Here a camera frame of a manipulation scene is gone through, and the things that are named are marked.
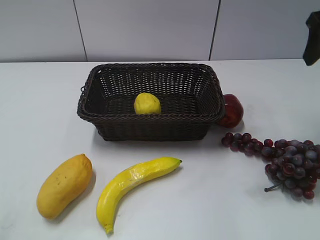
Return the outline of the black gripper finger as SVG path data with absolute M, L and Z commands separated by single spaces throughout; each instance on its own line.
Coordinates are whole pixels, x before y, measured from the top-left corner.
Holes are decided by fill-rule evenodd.
M 320 12 L 313 11 L 306 20 L 308 39 L 303 53 L 307 66 L 312 66 L 320 59 Z

